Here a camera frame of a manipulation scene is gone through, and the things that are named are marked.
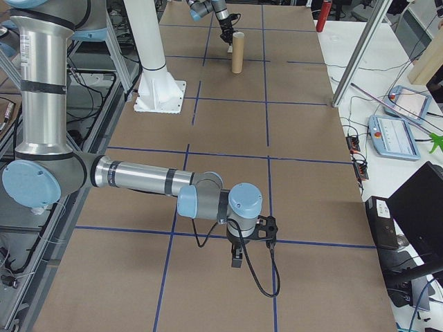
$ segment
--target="green object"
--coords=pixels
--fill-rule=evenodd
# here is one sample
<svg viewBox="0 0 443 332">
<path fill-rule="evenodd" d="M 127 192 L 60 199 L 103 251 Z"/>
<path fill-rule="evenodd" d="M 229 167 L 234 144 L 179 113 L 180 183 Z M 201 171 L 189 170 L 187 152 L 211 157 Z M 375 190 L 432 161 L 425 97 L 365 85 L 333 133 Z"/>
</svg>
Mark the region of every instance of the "green object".
<svg viewBox="0 0 443 332">
<path fill-rule="evenodd" d="M 440 149 L 443 151 L 443 136 L 438 136 L 435 133 L 430 133 L 429 137 L 434 143 L 434 146 L 432 147 L 432 150 L 429 151 L 429 153 L 432 154 L 438 147 L 440 147 Z"/>
</svg>

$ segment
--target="white table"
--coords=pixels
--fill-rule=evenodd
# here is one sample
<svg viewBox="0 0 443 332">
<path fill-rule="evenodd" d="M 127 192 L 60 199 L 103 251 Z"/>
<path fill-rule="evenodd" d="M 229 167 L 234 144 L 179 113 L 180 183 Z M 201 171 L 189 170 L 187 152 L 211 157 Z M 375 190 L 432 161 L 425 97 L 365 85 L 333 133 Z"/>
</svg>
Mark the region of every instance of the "white table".
<svg viewBox="0 0 443 332">
<path fill-rule="evenodd" d="M 352 52 L 359 40 L 359 37 L 364 29 L 365 24 L 360 22 L 345 22 L 345 21 L 328 21 L 322 33 L 318 34 L 325 63 L 328 65 L 346 66 L 349 62 Z M 408 55 L 405 53 L 394 32 L 388 24 L 382 24 L 369 45 L 363 61 L 360 64 L 361 68 L 377 68 L 387 69 L 394 66 L 399 66 L 408 61 Z M 407 74 L 411 70 L 411 64 L 404 74 L 398 79 L 396 85 L 400 84 L 410 87 L 416 91 L 425 91 L 425 86 L 413 86 L 409 84 Z M 375 96 L 385 95 L 390 85 L 398 76 L 402 67 L 395 68 L 389 71 L 366 71 L 360 69 L 354 79 L 353 83 L 360 86 L 362 89 L 370 92 Z M 344 72 L 344 68 L 335 66 L 328 66 L 328 73 L 330 77 L 335 80 L 340 80 Z M 332 89 L 335 91 L 337 83 L 331 80 Z M 361 96 L 365 99 L 368 97 L 358 92 L 356 89 L 350 87 L 339 105 L 339 112 L 342 117 L 347 118 L 350 114 L 351 97 Z M 375 112 L 379 103 L 368 102 L 359 98 L 352 100 L 352 116 L 351 120 L 366 125 L 368 118 Z M 431 113 L 442 114 L 438 105 L 432 101 L 429 109 Z M 378 115 L 383 115 L 382 107 L 377 111 Z M 427 116 L 426 119 L 439 128 L 443 128 L 443 119 Z M 346 119 L 342 119 L 344 125 L 348 125 Z M 358 124 L 351 123 L 356 127 L 359 133 L 365 133 L 366 128 Z M 426 128 L 432 129 L 437 135 L 443 135 L 437 129 L 433 129 L 425 124 Z M 344 127 L 344 132 L 347 133 L 347 127 Z M 426 135 L 416 128 L 412 128 L 413 135 L 416 139 L 426 139 Z M 400 187 L 418 168 L 420 168 L 427 160 L 434 164 L 443 165 L 443 153 L 438 150 L 433 154 L 429 154 L 432 144 L 429 142 L 418 142 L 419 152 L 422 156 L 419 161 L 395 160 L 391 158 L 382 158 L 374 150 L 371 139 L 368 138 L 366 144 L 366 136 L 360 136 L 360 147 L 362 154 L 367 154 L 368 160 L 368 181 L 363 182 L 364 192 L 362 195 L 363 201 L 366 201 L 370 196 L 389 197 L 398 187 Z M 416 253 L 411 246 L 407 248 L 412 256 Z M 421 259 L 416 259 L 418 264 L 421 264 Z M 397 308 L 392 305 L 392 311 L 396 321 L 402 328 L 408 328 L 410 318 L 413 314 L 413 308 L 405 306 Z M 424 331 L 425 327 L 434 327 L 435 329 L 443 330 L 443 305 L 431 302 L 431 312 L 423 313 L 422 318 L 432 317 L 427 323 L 423 320 L 414 323 L 414 330 Z"/>
</svg>

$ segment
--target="cardboard tube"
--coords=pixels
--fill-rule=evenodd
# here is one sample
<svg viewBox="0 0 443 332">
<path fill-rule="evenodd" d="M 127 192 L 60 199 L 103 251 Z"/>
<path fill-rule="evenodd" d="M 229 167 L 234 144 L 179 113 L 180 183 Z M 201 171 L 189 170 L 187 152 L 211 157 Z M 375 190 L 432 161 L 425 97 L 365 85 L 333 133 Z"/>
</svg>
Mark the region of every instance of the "cardboard tube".
<svg viewBox="0 0 443 332">
<path fill-rule="evenodd" d="M 244 33 L 233 34 L 233 67 L 234 74 L 240 74 L 243 69 Z"/>
</svg>

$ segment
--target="blue tape line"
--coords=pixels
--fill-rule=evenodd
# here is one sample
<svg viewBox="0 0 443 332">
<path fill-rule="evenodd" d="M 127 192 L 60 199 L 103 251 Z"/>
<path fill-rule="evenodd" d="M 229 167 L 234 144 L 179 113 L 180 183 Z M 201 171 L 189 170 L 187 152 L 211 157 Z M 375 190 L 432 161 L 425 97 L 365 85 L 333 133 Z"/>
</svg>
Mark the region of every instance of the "blue tape line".
<svg viewBox="0 0 443 332">
<path fill-rule="evenodd" d="M 195 235 L 194 234 L 191 234 L 191 233 L 184 233 L 184 232 L 175 232 L 174 233 L 174 235 L 178 235 L 178 236 L 181 236 L 181 237 L 195 237 Z M 206 237 L 207 236 L 207 234 L 199 234 L 199 233 L 197 233 L 197 236 L 198 237 Z M 227 237 L 224 237 L 223 235 L 210 235 L 209 236 L 211 239 L 227 239 Z"/>
<path fill-rule="evenodd" d="M 308 62 L 308 61 L 287 61 L 288 64 L 326 64 L 324 62 Z"/>
<path fill-rule="evenodd" d="M 269 147 L 269 117 L 268 117 L 268 89 L 266 85 L 266 47 L 264 38 L 264 9 L 262 5 L 262 37 L 263 37 L 263 74 L 264 74 L 264 100 L 266 102 L 266 145 Z M 271 158 L 267 156 L 268 164 L 268 195 L 269 195 L 269 214 L 273 215 L 273 204 L 272 204 L 272 177 L 271 177 Z M 275 268 L 272 266 L 272 293 L 275 294 L 276 284 L 275 284 Z M 277 313 L 277 299 L 274 297 L 272 299 L 272 309 L 273 309 L 273 319 L 274 319 L 274 332 L 278 332 L 278 313 Z"/>
<path fill-rule="evenodd" d="M 194 97 L 185 97 L 185 99 L 195 99 Z M 327 106 L 326 103 L 318 102 L 274 102 L 263 100 L 243 100 L 243 99 L 225 99 L 225 98 L 205 98 L 200 97 L 200 100 L 215 100 L 219 102 L 258 102 L 260 104 L 288 104 L 288 105 L 307 105 L 307 106 Z"/>
<path fill-rule="evenodd" d="M 265 31 L 287 31 L 288 33 L 316 33 L 315 30 L 298 30 L 298 29 L 264 29 Z"/>
<path fill-rule="evenodd" d="M 340 164 L 340 165 L 352 165 L 350 161 L 335 161 L 335 160 L 316 160 L 316 159 L 299 159 L 299 158 L 284 158 L 284 157 L 271 157 L 271 160 L 288 160 L 288 161 L 300 161 L 302 163 L 325 163 L 325 164 Z"/>
<path fill-rule="evenodd" d="M 5 80 L 4 80 L 2 83 L 0 83 L 0 88 L 3 86 L 3 84 L 6 83 L 7 80 L 8 80 L 8 78 L 5 78 Z"/>
<path fill-rule="evenodd" d="M 117 227 L 102 227 L 102 226 L 81 226 L 77 225 L 75 227 L 78 230 L 106 230 L 108 232 L 128 232 L 128 233 L 147 233 L 147 234 L 160 234 L 160 235 L 170 235 L 171 232 L 164 232 L 161 230 L 139 230 L 136 228 L 117 228 Z"/>
<path fill-rule="evenodd" d="M 189 25 L 180 25 L 180 24 L 159 24 L 159 26 L 178 26 L 180 28 L 209 28 L 210 26 L 189 26 Z"/>
<path fill-rule="evenodd" d="M 242 99 L 223 99 L 223 98 L 200 98 L 201 100 L 215 100 L 219 102 L 258 102 L 264 104 L 264 101 L 260 100 L 242 100 Z"/>
<path fill-rule="evenodd" d="M 232 157 L 232 158 L 249 158 L 249 159 L 266 159 L 266 157 L 261 156 L 247 156 L 247 155 L 240 155 L 240 154 L 214 154 L 210 152 L 190 152 L 189 154 L 195 155 L 195 156 L 214 156 L 214 157 Z"/>
<path fill-rule="evenodd" d="M 190 26 L 190 25 L 180 25 L 180 24 L 159 24 L 159 26 L 178 26 L 180 28 L 209 28 L 209 26 Z M 256 30 L 256 31 L 287 31 L 290 33 L 316 33 L 315 30 L 299 30 L 299 29 L 263 29 L 263 28 L 242 28 L 239 26 L 240 30 Z"/>
<path fill-rule="evenodd" d="M 129 151 L 143 151 L 143 152 L 162 152 L 167 154 L 185 154 L 185 151 L 175 151 L 175 150 L 160 150 L 160 149 L 143 149 L 140 147 L 108 147 L 108 149 L 113 150 L 129 150 Z"/>
<path fill-rule="evenodd" d="M 199 81 L 199 88 L 197 89 L 197 96 L 195 98 L 195 105 L 194 105 L 194 114 L 192 115 L 192 121 L 191 125 L 193 126 L 195 123 L 195 116 L 197 114 L 197 105 L 199 103 L 199 96 L 200 96 L 200 88 L 201 88 L 201 81 Z"/>
<path fill-rule="evenodd" d="M 288 105 L 309 105 L 309 106 L 327 106 L 325 102 L 267 102 L 268 104 L 288 104 Z"/>
<path fill-rule="evenodd" d="M 129 150 L 129 151 L 143 151 L 143 152 L 161 152 L 170 154 L 186 154 L 186 151 L 174 151 L 174 150 L 160 150 L 160 149 L 143 149 L 138 147 L 108 147 L 108 149 L 116 150 Z M 250 158 L 250 159 L 270 159 L 270 160 L 283 160 L 283 161 L 299 161 L 302 163 L 326 163 L 326 164 L 340 164 L 340 165 L 352 165 L 350 161 L 335 161 L 335 160 L 315 160 L 315 159 L 301 159 L 301 158 L 285 158 L 285 157 L 266 157 L 266 156 L 248 156 L 241 154 L 216 154 L 210 152 L 193 152 L 189 151 L 189 155 L 195 156 L 216 156 L 216 157 L 232 157 L 232 158 Z"/>
<path fill-rule="evenodd" d="M 263 78 L 264 78 L 264 111 L 266 118 L 266 146 L 270 146 L 269 138 L 269 112 L 268 112 L 268 87 L 266 85 L 266 47 L 264 40 L 264 11 L 262 6 L 262 42 L 263 42 Z"/>
<path fill-rule="evenodd" d="M 145 234 L 157 234 L 157 235 L 176 235 L 181 237 L 193 237 L 194 234 L 186 232 L 166 232 L 161 230 L 139 230 L 134 228 L 115 228 L 115 227 L 102 227 L 102 226 L 87 226 L 77 225 L 75 229 L 78 230 L 102 230 L 107 232 L 127 232 L 127 233 L 145 233 Z M 198 234 L 199 237 L 205 237 L 206 234 Z M 214 239 L 227 239 L 223 235 L 210 235 L 210 238 Z M 286 244 L 300 244 L 304 246 L 322 246 L 322 247 L 341 247 L 341 248 L 359 248 L 359 249 L 377 249 L 376 246 L 366 246 L 360 244 L 345 244 L 345 243 L 330 243 L 330 242 L 315 242 L 315 241 L 295 241 L 295 240 L 277 240 L 278 243 Z"/>
<path fill-rule="evenodd" d="M 186 147 L 185 161 L 183 163 L 183 171 L 186 171 L 186 166 L 188 165 L 189 148 L 190 144 L 188 144 L 188 146 Z"/>
<path fill-rule="evenodd" d="M 271 176 L 271 157 L 268 156 L 268 194 L 269 194 L 269 214 L 273 215 L 272 206 L 272 176 Z"/>
<path fill-rule="evenodd" d="M 177 58 L 183 58 L 183 59 L 206 59 L 206 60 L 229 60 L 232 59 L 229 57 L 196 57 L 193 55 L 165 55 L 165 57 L 177 57 Z M 263 60 L 260 59 L 243 59 L 243 61 L 252 61 L 252 62 L 263 62 Z"/>
<path fill-rule="evenodd" d="M 288 244 L 302 244 L 302 245 L 306 245 L 306 246 L 377 249 L 376 246 L 365 246 L 365 245 L 361 245 L 361 244 L 345 244 L 345 243 L 329 243 L 329 242 L 313 242 L 313 241 L 292 241 L 292 240 L 277 240 L 277 242 L 278 243 L 288 243 Z"/>
<path fill-rule="evenodd" d="M 213 28 L 213 19 L 214 19 L 214 12 L 211 14 L 211 17 L 210 17 L 209 30 L 208 30 L 208 38 L 206 40 L 205 55 L 204 55 L 204 58 L 203 58 L 203 64 L 201 65 L 202 67 L 204 67 L 205 63 L 206 63 L 206 55 L 208 54 L 208 45 L 209 45 L 210 31 Z"/>
<path fill-rule="evenodd" d="M 157 310 L 155 312 L 154 326 L 152 328 L 153 332 L 157 331 L 157 326 L 159 324 L 161 302 L 163 301 L 163 291 L 165 290 L 166 275 L 168 273 L 169 259 L 171 257 L 172 240 L 174 239 L 174 229 L 175 229 L 175 223 L 176 222 L 177 222 L 177 209 L 175 209 L 174 221 L 172 222 L 172 229 L 171 229 L 171 234 L 170 234 L 170 237 L 169 237 L 168 252 L 166 253 L 165 266 L 163 268 L 163 276 L 161 278 L 159 300 L 157 302 Z"/>
</svg>

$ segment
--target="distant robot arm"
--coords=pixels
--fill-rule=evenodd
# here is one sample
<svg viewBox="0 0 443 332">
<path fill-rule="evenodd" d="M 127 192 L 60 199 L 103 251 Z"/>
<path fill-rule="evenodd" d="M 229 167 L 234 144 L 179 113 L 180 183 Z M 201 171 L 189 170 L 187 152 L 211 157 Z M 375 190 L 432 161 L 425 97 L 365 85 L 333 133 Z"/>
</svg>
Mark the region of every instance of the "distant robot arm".
<svg viewBox="0 0 443 332">
<path fill-rule="evenodd" d="M 233 43 L 233 21 L 240 18 L 240 14 L 229 14 L 225 0 L 187 0 L 190 13 L 194 21 L 200 20 L 210 12 L 214 12 L 221 28 L 220 37 L 225 43 Z"/>
</svg>

